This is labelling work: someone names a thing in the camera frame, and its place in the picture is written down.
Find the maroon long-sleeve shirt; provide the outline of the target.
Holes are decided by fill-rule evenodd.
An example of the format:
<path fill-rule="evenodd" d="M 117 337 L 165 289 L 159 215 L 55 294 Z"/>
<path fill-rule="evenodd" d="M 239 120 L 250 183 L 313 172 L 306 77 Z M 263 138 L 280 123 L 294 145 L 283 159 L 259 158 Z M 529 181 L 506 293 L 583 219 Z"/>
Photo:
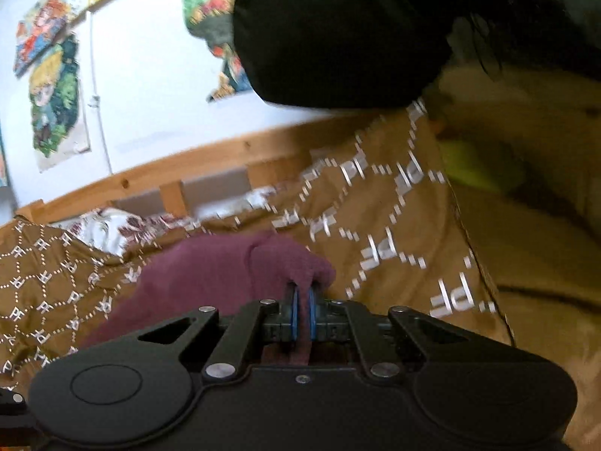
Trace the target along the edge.
<path fill-rule="evenodd" d="M 284 299 L 289 286 L 305 301 L 314 285 L 329 287 L 334 267 L 273 231 L 196 235 L 151 257 L 131 295 L 83 342 L 88 348 L 146 329 L 201 306 L 232 316 L 254 300 Z"/>

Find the wooden bed frame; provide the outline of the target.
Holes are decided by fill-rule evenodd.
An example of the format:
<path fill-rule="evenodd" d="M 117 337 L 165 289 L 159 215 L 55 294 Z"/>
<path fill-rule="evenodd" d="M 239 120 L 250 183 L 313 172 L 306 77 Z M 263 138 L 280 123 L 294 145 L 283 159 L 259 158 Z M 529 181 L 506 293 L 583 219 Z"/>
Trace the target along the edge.
<path fill-rule="evenodd" d="M 157 189 L 167 213 L 186 216 L 186 181 L 236 168 L 246 169 L 252 188 L 290 181 L 312 164 L 314 151 L 344 142 L 375 117 L 374 112 L 334 115 L 202 145 L 113 174 L 48 203 L 33 201 L 15 215 L 35 223 L 52 223 Z"/>

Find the yellow-green small object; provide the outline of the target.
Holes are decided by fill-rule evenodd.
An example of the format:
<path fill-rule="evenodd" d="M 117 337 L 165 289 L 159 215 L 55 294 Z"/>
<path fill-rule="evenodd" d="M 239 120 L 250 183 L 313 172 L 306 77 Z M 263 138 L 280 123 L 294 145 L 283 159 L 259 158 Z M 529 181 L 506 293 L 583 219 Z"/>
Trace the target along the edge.
<path fill-rule="evenodd" d="M 492 194 L 508 194 L 525 182 L 524 166 L 501 142 L 444 139 L 439 148 L 455 182 Z"/>

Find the colourful flower poster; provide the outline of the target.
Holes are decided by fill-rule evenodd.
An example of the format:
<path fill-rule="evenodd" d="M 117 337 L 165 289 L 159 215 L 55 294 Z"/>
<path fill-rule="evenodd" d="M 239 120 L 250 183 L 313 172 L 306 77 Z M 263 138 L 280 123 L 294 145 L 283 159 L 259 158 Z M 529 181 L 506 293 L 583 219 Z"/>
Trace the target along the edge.
<path fill-rule="evenodd" d="M 210 53 L 221 61 L 218 86 L 208 96 L 215 102 L 252 90 L 233 45 L 232 12 L 235 0 L 182 0 L 186 28 L 204 40 Z"/>

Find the black puffy jacket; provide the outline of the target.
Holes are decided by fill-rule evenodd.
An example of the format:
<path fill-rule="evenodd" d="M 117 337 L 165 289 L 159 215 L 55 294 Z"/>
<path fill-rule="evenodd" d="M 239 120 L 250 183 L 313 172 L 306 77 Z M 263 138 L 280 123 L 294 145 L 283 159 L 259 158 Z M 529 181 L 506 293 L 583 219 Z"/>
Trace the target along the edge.
<path fill-rule="evenodd" d="M 234 47 L 266 102 L 405 107 L 451 63 L 600 77 L 600 0 L 234 0 Z"/>

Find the green anime character poster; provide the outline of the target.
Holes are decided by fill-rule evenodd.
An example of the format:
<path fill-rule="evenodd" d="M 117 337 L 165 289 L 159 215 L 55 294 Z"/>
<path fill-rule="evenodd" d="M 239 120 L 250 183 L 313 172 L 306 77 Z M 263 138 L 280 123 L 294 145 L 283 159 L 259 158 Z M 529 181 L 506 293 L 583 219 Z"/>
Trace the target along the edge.
<path fill-rule="evenodd" d="M 30 123 L 41 172 L 91 148 L 77 54 L 79 41 L 68 34 L 30 74 Z"/>

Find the brown patterned duvet cover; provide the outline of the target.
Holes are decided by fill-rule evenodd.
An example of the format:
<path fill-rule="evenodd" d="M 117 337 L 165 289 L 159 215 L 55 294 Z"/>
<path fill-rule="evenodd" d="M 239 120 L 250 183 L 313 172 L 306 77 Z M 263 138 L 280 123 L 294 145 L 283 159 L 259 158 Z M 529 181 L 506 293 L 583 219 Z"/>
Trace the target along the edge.
<path fill-rule="evenodd" d="M 156 254 L 196 235 L 273 231 L 330 262 L 331 295 L 377 312 L 387 303 L 432 310 L 559 363 L 578 388 L 568 442 L 598 449 L 599 235 L 568 201 L 528 185 L 511 198 L 453 181 L 439 142 L 420 106 L 376 116 L 344 142 L 314 151 L 312 164 L 282 182 L 265 207 L 169 231 L 123 256 L 55 222 L 16 216 L 1 229 L 2 386 L 26 390 L 44 365 L 82 348 Z M 186 216 L 252 189 L 245 168 L 186 181 Z M 157 189 L 109 207 L 167 213 Z"/>

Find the white floral bed sheet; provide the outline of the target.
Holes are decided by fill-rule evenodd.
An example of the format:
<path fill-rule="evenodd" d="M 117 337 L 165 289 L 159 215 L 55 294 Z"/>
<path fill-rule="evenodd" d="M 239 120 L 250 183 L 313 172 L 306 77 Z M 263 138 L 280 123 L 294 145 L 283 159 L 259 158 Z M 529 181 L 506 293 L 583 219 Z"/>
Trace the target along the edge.
<path fill-rule="evenodd" d="M 200 206 L 193 215 L 186 217 L 167 213 L 142 216 L 119 208 L 107 207 L 52 223 L 52 226 L 66 230 L 97 250 L 123 256 L 129 247 L 138 244 L 145 247 L 169 231 L 178 228 L 192 231 L 200 228 L 203 221 L 224 219 L 263 208 L 270 198 L 283 188 L 283 183 L 255 188 L 238 197 Z"/>

